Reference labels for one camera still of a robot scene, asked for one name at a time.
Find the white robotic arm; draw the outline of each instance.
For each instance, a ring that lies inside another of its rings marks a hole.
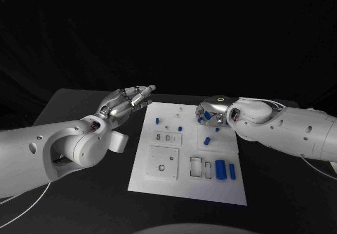
[[[21,194],[92,167],[106,150],[121,153],[128,136],[112,131],[155,86],[115,90],[102,100],[95,115],[80,120],[0,132],[0,198]]]
[[[196,108],[196,118],[207,126],[227,124],[242,139],[289,155],[337,162],[337,118],[263,101],[275,107],[260,99],[213,96]]]

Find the black table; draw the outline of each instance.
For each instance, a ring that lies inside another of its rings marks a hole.
[[[34,125],[80,119],[95,113],[109,92],[60,89]],[[152,94],[157,102],[197,105],[206,97]],[[279,101],[286,106],[293,102]],[[31,210],[0,233],[128,234],[172,223],[208,223],[257,233],[337,233],[337,181],[305,162],[237,137],[247,206],[126,191],[145,109],[116,129],[129,136],[122,154],[108,151],[89,169],[50,184]],[[311,160],[334,175],[327,162]],[[33,204],[44,187],[0,207],[0,225]]]

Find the small blue object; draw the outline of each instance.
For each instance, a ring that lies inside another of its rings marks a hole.
[[[234,177],[233,164],[229,165],[229,171],[230,171],[230,179],[236,179],[236,177]]]
[[[207,111],[204,111],[204,118],[206,118],[207,120],[210,120],[210,118],[211,118],[211,115],[207,113]]]
[[[208,141],[210,141],[210,138],[206,137],[206,140],[204,140],[203,144],[204,144],[204,145],[208,145]]]
[[[226,179],[226,166],[223,160],[216,160],[216,179]]]

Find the black curtain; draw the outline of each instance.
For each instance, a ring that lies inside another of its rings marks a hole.
[[[334,2],[0,2],[0,104],[59,88],[286,99],[337,116]]]

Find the cable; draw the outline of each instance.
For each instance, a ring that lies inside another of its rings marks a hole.
[[[270,102],[272,104],[278,104],[281,107],[285,107],[283,104],[278,103],[276,101],[266,100],[266,99],[257,99],[257,98],[249,98],[249,97],[240,97],[240,99],[256,100],[256,101],[268,101],[268,102]]]
[[[335,177],[332,177],[332,176],[329,176],[328,174],[325,174],[324,172],[321,172],[311,164],[309,164],[309,162],[305,160],[305,158],[302,157],[302,160],[305,161],[305,163],[309,165],[309,167],[312,167],[321,174],[324,174],[325,176],[328,176],[329,178],[332,178],[332,179],[335,179],[337,180],[337,178]]]
[[[46,187],[46,189],[44,189],[44,192],[41,193],[39,199],[37,199],[36,202],[31,204],[31,206],[26,209],[26,211],[24,211],[11,221],[8,221],[4,225],[1,225],[0,228],[3,228],[3,227],[4,227],[7,224],[10,224],[16,219],[18,219],[18,218],[24,215],[24,213],[31,209],[31,207],[36,205],[37,201],[40,200],[43,194],[46,193],[46,190],[47,190],[47,188],[49,188],[49,185],[50,185],[50,183],[47,184],[47,187]]]
[[[17,196],[20,196],[21,194],[17,194],[14,196],[11,196],[11,198],[8,198],[7,200],[1,201],[0,204],[4,204],[7,201],[10,201],[11,199],[14,199]]]

